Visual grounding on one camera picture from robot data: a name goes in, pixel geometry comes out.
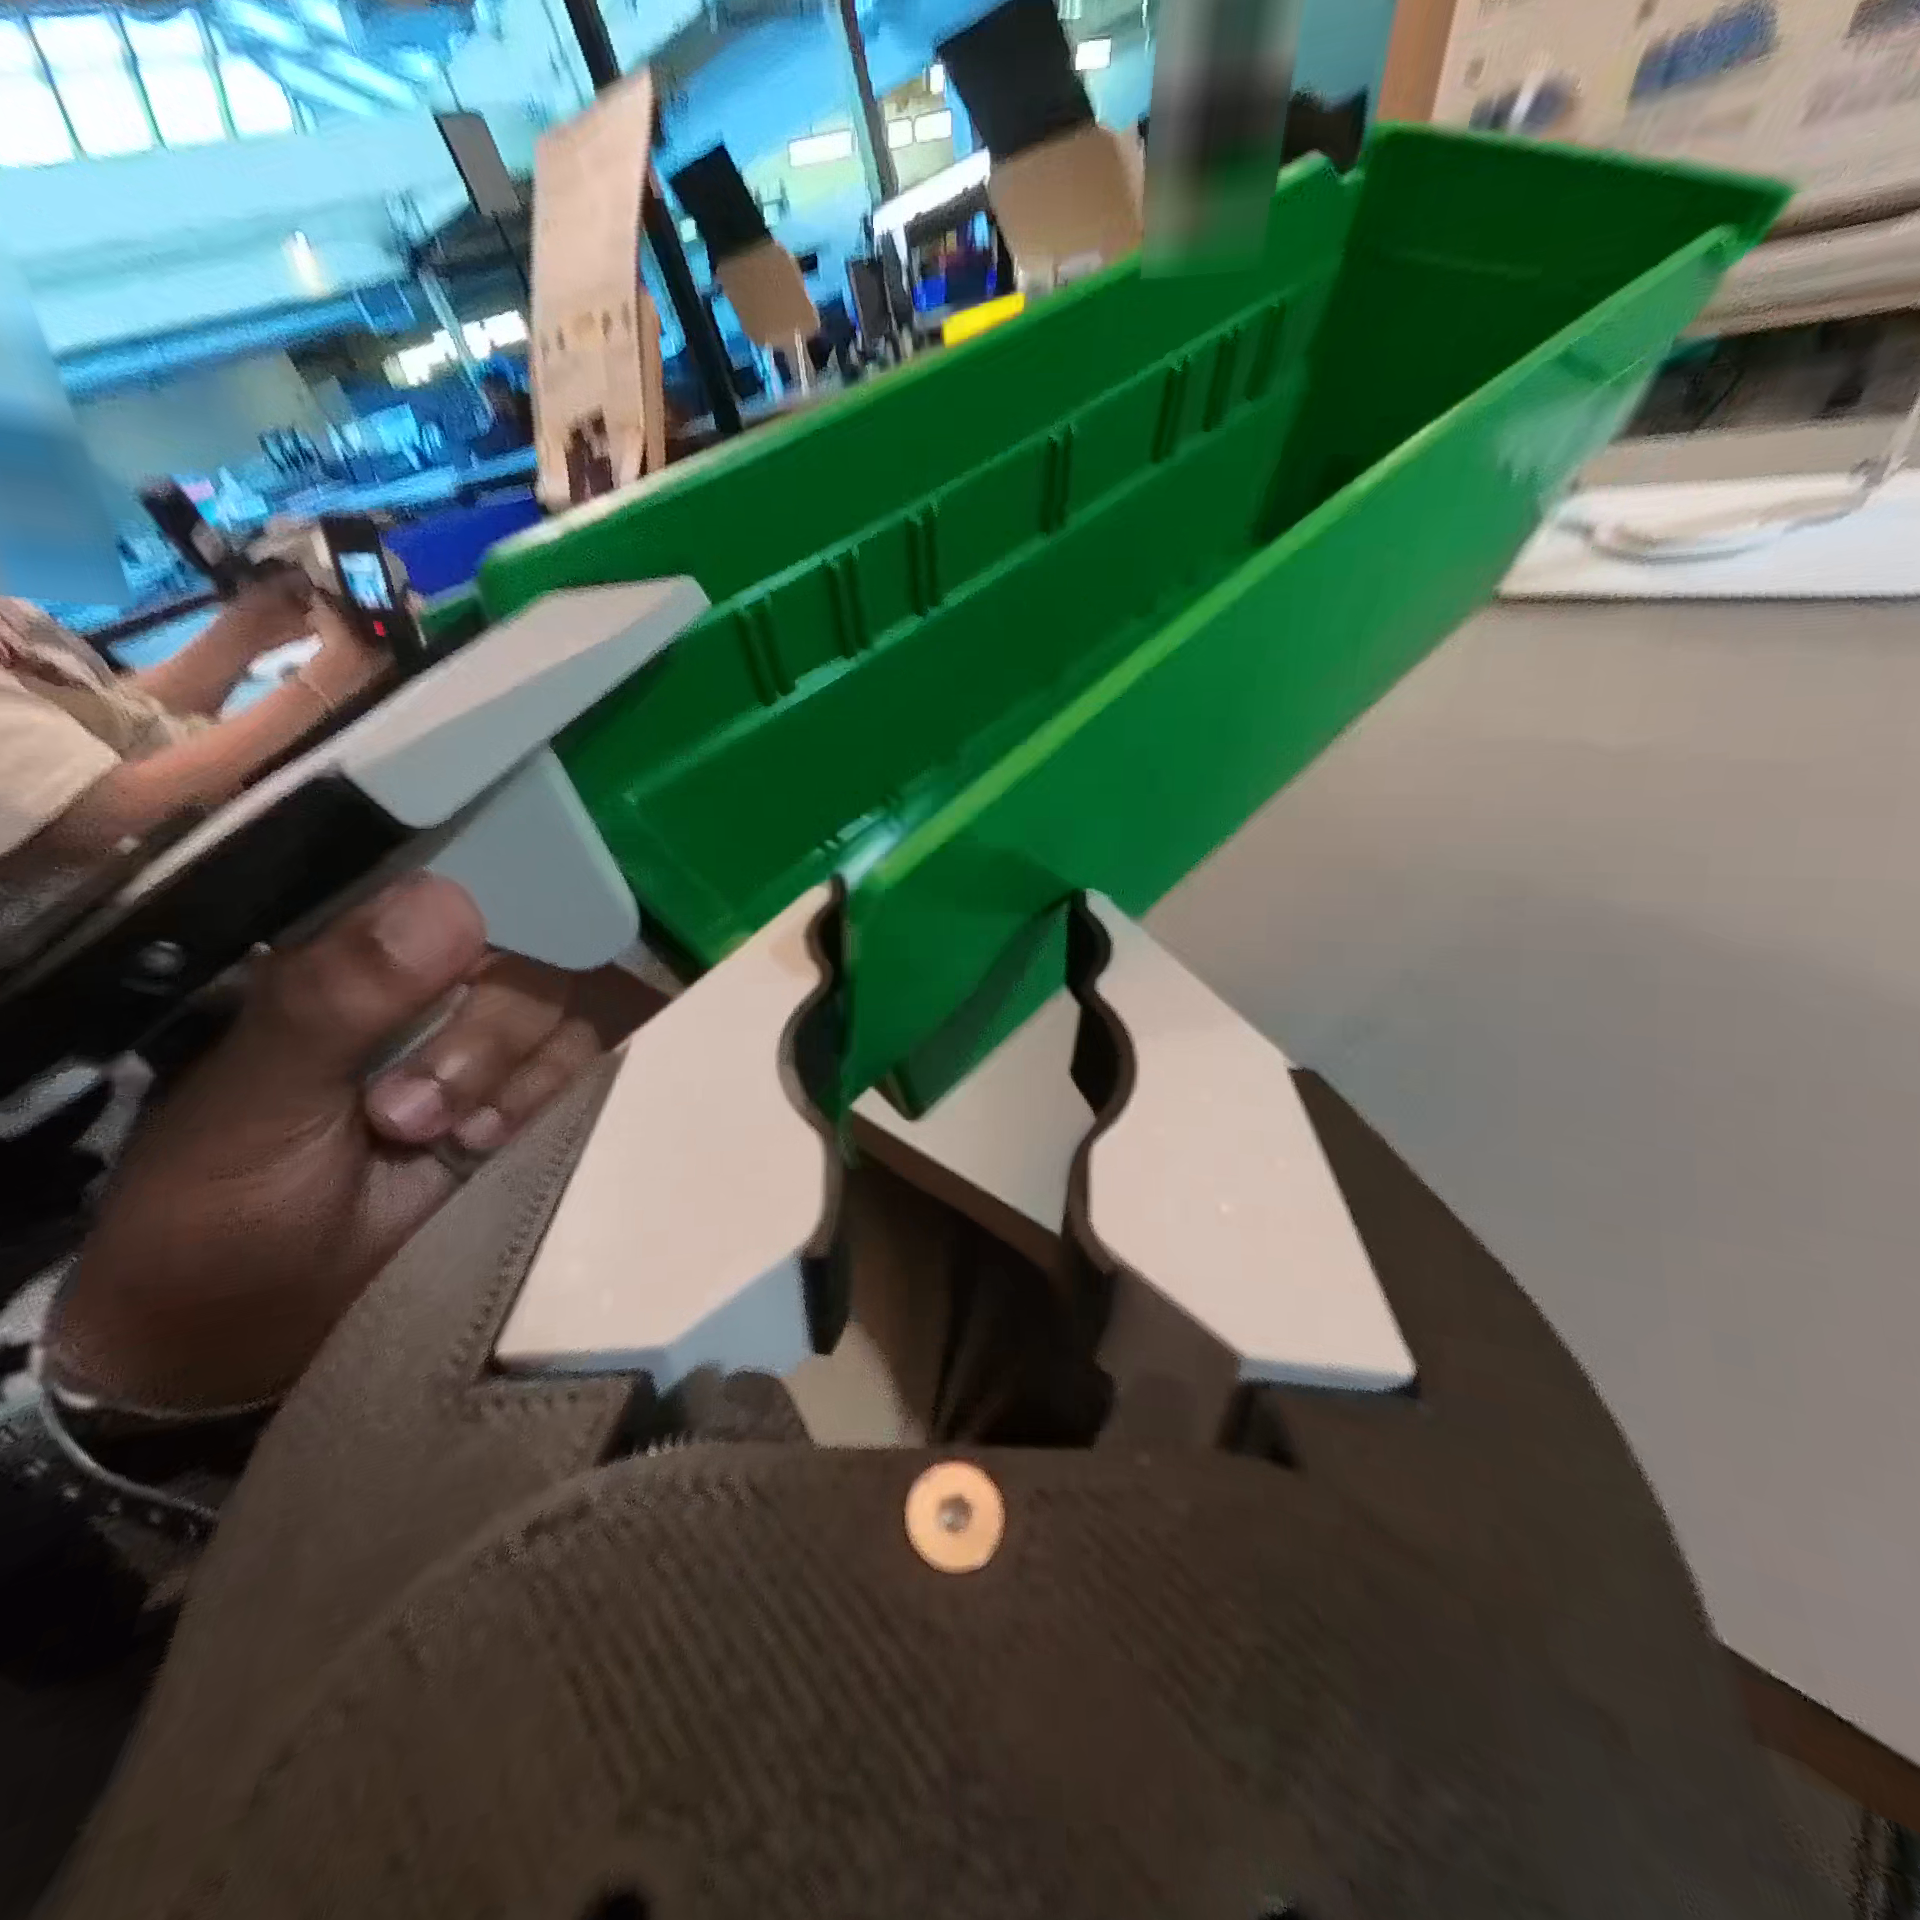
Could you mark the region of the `dark studded wristband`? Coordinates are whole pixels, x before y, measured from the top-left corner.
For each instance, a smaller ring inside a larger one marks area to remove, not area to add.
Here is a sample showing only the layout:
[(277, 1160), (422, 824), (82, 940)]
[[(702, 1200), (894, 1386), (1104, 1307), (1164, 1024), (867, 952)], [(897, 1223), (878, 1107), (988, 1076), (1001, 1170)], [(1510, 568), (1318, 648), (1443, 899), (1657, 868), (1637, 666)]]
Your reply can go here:
[(277, 1403), (146, 1411), (46, 1385), (44, 1334), (68, 1271), (52, 1262), (3, 1298), (3, 1487), (90, 1524), (202, 1547)]

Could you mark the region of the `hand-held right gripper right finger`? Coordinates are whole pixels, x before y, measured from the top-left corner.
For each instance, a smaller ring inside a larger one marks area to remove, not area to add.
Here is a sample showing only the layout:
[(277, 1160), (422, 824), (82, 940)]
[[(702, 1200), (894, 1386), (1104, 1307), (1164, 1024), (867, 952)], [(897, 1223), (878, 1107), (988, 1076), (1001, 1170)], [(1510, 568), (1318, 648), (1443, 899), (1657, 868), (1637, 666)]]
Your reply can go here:
[(1090, 1129), (1066, 1227), (1113, 1283), (1101, 1365), (1160, 1374), (1181, 1332), (1232, 1386), (1411, 1386), (1291, 1061), (1107, 896), (1073, 900), (1067, 931)]

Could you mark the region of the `person's left hand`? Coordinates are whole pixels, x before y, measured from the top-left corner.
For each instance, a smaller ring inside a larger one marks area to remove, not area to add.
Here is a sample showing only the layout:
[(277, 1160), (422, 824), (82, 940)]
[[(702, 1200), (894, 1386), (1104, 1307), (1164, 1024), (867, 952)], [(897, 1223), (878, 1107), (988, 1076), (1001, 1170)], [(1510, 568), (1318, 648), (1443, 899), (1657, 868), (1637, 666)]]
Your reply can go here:
[(460, 1182), (655, 1008), (619, 969), (493, 952), (442, 877), (270, 952), (108, 1182), (42, 1381), (151, 1417), (283, 1395)]

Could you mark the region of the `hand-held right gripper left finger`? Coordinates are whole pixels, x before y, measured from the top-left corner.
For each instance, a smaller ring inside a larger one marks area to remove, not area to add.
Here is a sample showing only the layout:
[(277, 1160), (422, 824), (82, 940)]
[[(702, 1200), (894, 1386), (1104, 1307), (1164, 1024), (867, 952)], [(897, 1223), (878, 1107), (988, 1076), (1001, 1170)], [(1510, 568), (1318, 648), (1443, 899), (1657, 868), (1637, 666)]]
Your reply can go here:
[(842, 903), (808, 888), (624, 1046), (499, 1373), (788, 1377), (838, 1349), (843, 1159), (804, 1057), (834, 1013)]

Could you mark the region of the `green plastic bin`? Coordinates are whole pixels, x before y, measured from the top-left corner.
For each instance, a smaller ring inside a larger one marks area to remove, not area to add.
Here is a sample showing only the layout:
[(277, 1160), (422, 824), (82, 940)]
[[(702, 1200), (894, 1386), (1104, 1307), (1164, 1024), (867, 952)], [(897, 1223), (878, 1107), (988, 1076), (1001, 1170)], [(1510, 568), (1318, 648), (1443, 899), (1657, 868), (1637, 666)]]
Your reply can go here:
[(1383, 125), (1262, 252), (1137, 257), (969, 344), (544, 520), (486, 624), (685, 576), (704, 612), (556, 749), (697, 969), (842, 888), (827, 1112), (919, 1115), (1511, 568), (1792, 189)]

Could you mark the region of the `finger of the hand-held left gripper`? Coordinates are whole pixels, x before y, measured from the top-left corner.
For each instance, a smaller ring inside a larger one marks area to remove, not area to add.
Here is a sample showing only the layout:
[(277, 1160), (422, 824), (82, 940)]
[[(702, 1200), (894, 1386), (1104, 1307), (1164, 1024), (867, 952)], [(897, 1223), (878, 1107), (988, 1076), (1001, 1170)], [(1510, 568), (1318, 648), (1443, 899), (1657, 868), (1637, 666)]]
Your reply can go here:
[(424, 872), (499, 952), (586, 975), (634, 949), (638, 900), (556, 740), (706, 612), (688, 576), (549, 593), (353, 722), (339, 773), (400, 839), (339, 903)]

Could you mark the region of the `instruction poster board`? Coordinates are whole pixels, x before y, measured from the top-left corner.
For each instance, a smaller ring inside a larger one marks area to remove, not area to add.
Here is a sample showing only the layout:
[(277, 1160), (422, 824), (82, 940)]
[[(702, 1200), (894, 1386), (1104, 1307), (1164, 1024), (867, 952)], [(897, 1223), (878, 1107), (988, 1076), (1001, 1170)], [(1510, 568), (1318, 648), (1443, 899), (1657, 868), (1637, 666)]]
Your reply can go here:
[(1784, 180), (1804, 219), (1908, 200), (1918, 6), (1408, 3), (1376, 115)]

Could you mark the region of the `brown cardboard panel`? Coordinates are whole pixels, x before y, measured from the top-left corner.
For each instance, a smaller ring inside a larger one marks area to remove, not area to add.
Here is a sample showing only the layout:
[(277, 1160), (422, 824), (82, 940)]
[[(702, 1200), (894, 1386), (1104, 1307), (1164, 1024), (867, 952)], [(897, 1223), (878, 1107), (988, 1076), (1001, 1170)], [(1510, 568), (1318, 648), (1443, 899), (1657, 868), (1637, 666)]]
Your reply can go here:
[(653, 123), (639, 69), (535, 143), (529, 386), (535, 491), (553, 515), (665, 464), (659, 315), (641, 275)]

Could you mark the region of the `black hand-held device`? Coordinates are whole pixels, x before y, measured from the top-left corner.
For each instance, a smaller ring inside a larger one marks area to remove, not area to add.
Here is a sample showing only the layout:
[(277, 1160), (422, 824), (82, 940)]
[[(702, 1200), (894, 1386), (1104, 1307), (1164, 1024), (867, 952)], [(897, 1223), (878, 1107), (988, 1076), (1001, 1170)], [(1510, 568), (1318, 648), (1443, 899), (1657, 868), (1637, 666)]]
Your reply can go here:
[(347, 627), (392, 661), (401, 676), (413, 676), (428, 661), (420, 612), (403, 567), (387, 550), (371, 517), (327, 513), (312, 527), (315, 578), (342, 610)]

